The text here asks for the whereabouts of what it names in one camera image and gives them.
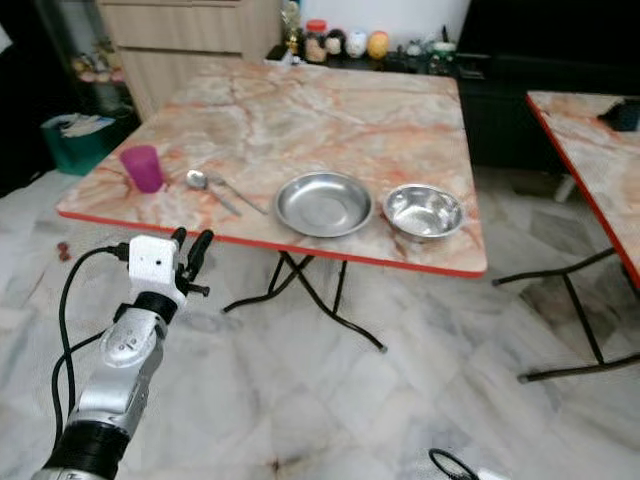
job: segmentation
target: red lid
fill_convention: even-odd
[[[324,33],[326,29],[327,29],[327,22],[325,22],[324,20],[314,18],[307,22],[308,32]]]

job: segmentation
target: metal spoon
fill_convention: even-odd
[[[214,197],[216,197],[216,199],[222,205],[224,205],[224,207],[227,210],[229,210],[231,213],[233,213],[233,214],[235,214],[235,215],[237,215],[239,217],[242,216],[242,213],[240,213],[240,211],[236,207],[234,207],[233,204],[229,200],[227,200],[226,198],[218,195],[213,190],[207,188],[208,185],[209,185],[209,179],[200,170],[189,170],[187,172],[187,185],[189,185],[191,188],[195,188],[195,189],[198,189],[198,190],[207,190]]]
[[[209,179],[216,185],[219,185],[221,187],[228,187],[233,193],[235,193],[238,197],[240,197],[242,200],[244,200],[244,202],[249,205],[250,207],[253,207],[255,210],[259,211],[261,214],[263,215],[269,215],[269,213],[262,207],[256,205],[255,203],[253,203],[251,200],[249,200],[247,197],[245,197],[242,193],[240,193],[238,190],[236,190],[235,188],[233,188],[229,182],[227,182],[224,177],[222,177],[222,175],[219,175],[215,172],[209,174]]]

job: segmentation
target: figurine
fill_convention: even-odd
[[[107,59],[102,55],[96,52],[96,60],[94,62],[96,73],[108,72],[109,64],[107,63]]]
[[[111,72],[111,81],[115,83],[124,82],[124,72],[121,68]]]
[[[96,74],[96,82],[98,83],[107,83],[109,80],[111,80],[111,74],[106,70]]]
[[[367,53],[374,60],[382,60],[389,51],[389,35],[378,30],[369,37]]]
[[[109,70],[122,68],[118,54],[113,50],[111,40],[104,38],[95,44],[96,55]]]
[[[293,55],[298,55],[301,42],[299,41],[300,29],[300,5],[298,2],[289,1],[282,13],[282,21],[285,26],[286,45]]]
[[[347,53],[351,58],[360,58],[367,50],[367,34],[354,30],[347,38]]]
[[[83,82],[91,83],[96,80],[95,66],[93,60],[86,53],[71,60],[71,67],[76,72],[77,77]]]
[[[334,28],[327,34],[324,46],[329,55],[342,55],[345,51],[347,36],[338,28]]]
[[[407,55],[410,57],[419,57],[422,54],[422,46],[420,40],[411,40],[407,47]]]

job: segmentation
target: marble tabletop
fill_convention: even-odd
[[[119,161],[134,145],[156,147],[165,185],[142,194]],[[272,210],[289,179],[332,170],[362,181],[375,214],[337,239],[300,235],[214,187],[242,210],[230,214],[184,182],[190,169],[217,172],[253,202]],[[413,243],[394,232],[381,202],[395,187],[424,183],[452,192],[463,227],[447,239]],[[200,74],[100,163],[58,204],[65,216],[101,223],[190,232],[217,239],[477,277],[487,268],[460,99],[449,78],[203,61]]]
[[[640,132],[598,120],[621,97],[529,92],[529,103],[640,287]]]

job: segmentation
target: marble floor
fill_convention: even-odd
[[[273,252],[215,244],[201,282],[171,325],[149,407],[120,479],[443,479],[439,447],[511,479],[637,479],[640,367],[521,385],[531,368],[589,361],[564,287],[490,279],[579,261],[609,246],[579,195],[565,204],[536,175],[477,170],[490,269],[478,280],[351,264],[342,314],[389,346],[324,317],[295,285],[270,303],[219,314],[266,288]],[[55,172],[0,199],[0,478],[29,478],[54,424],[49,376],[60,353],[57,302],[72,262],[135,233],[65,220],[53,205],[74,178]],[[319,292],[339,263],[314,261]],[[640,346],[640,303],[617,258],[573,276],[606,356]],[[71,290],[72,342],[127,299],[112,257],[90,261]],[[77,355],[80,385],[95,348]]]

